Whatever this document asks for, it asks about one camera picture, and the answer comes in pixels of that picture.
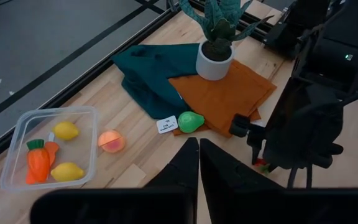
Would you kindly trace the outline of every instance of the black clamp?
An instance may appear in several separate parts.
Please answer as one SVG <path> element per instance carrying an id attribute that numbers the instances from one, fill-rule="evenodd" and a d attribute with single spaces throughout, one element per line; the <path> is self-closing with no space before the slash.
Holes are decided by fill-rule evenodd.
<path id="1" fill-rule="evenodd" d="M 236 114 L 231 121 L 229 132 L 241 138 L 248 134 L 247 144 L 252 148 L 252 165 L 255 165 L 262 149 L 262 141 L 265 139 L 265 128 L 251 124 L 246 116 Z"/>

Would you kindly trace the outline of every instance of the toy peach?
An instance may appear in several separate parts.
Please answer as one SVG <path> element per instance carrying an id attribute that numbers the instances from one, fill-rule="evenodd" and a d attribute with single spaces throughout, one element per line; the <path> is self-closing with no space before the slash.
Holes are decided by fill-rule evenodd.
<path id="1" fill-rule="evenodd" d="M 106 152 L 118 152 L 125 147 L 125 138 L 115 130 L 106 131 L 99 136 L 98 145 Z"/>

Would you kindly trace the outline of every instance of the orange towel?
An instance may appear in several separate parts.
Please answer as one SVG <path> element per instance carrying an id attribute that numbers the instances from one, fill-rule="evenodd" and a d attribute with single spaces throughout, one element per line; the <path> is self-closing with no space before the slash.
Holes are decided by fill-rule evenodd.
<path id="1" fill-rule="evenodd" d="M 205 118 L 205 125 L 197 131 L 211 128 L 231 137 L 229 128 L 236 113 L 260 119 L 257 108 L 273 93 L 276 86 L 249 67 L 233 61 L 227 75 L 218 81 L 208 81 L 199 75 L 170 78 L 190 108 Z M 179 129 L 173 131 L 181 134 Z"/>

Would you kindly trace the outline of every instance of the wooden table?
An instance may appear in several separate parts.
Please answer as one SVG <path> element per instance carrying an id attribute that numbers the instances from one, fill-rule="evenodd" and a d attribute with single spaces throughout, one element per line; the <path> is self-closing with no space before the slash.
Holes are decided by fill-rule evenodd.
<path id="1" fill-rule="evenodd" d="M 276 15 L 269 20 L 274 24 L 281 12 L 254 1 L 247 10 L 259 18 Z M 184 13 L 179 13 L 143 44 L 182 44 L 204 39 L 199 25 Z M 293 62 L 264 49 L 260 42 L 248 37 L 236 42 L 236 59 L 268 78 L 278 86 L 273 95 L 259 108 L 266 123 L 291 74 Z M 91 105 L 99 111 L 99 132 L 116 129 L 127 138 L 126 149 L 117 154 L 98 152 L 97 171 L 83 188 L 141 187 L 164 168 L 190 136 L 208 138 L 228 153 L 250 165 L 251 149 L 245 138 L 226 139 L 213 131 L 203 131 L 174 137 L 171 133 L 159 134 L 155 120 L 140 108 L 121 87 L 123 74 L 115 65 L 82 89 L 66 103 Z M 329 169 L 314 168 L 313 187 L 358 187 L 358 101 L 345 109 L 344 129 L 337 143 L 344 146 L 342 155 L 336 156 Z M 6 153 L 0 155 L 0 176 Z M 289 170 L 277 169 L 268 177 L 286 185 Z M 305 171 L 298 171 L 295 186 L 305 186 Z M 0 189 L 0 224 L 28 223 L 33 202 L 48 190 L 10 193 Z M 199 184 L 198 223 L 210 223 L 208 209 Z"/>

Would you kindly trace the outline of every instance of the white pot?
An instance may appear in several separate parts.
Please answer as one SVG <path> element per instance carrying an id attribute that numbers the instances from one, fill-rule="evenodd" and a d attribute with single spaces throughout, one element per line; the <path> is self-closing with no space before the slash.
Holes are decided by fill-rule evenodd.
<path id="1" fill-rule="evenodd" d="M 233 46 L 230 46 L 231 55 L 227 60 L 223 62 L 215 62 L 205 57 L 203 51 L 201 50 L 201 47 L 206 41 L 200 43 L 198 46 L 198 54 L 197 54 L 197 61 L 196 61 L 197 73 L 201 77 L 205 78 L 206 80 L 211 80 L 211 81 L 220 80 L 226 76 L 230 64 L 234 59 L 234 48 Z"/>

